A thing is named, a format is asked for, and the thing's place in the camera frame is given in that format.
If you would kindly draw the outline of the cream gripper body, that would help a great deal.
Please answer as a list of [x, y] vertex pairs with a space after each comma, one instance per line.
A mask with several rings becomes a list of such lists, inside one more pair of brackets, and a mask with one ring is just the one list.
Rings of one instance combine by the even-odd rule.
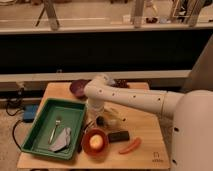
[[86, 101], [87, 115], [91, 120], [95, 120], [104, 112], [104, 102], [97, 99], [88, 99]]

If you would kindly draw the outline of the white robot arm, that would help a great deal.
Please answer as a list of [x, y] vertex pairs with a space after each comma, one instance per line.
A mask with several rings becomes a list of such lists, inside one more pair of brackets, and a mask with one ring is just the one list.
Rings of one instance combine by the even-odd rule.
[[105, 74], [84, 88], [87, 107], [101, 111], [104, 102], [173, 118], [170, 171], [213, 171], [213, 91], [176, 93], [111, 86]]

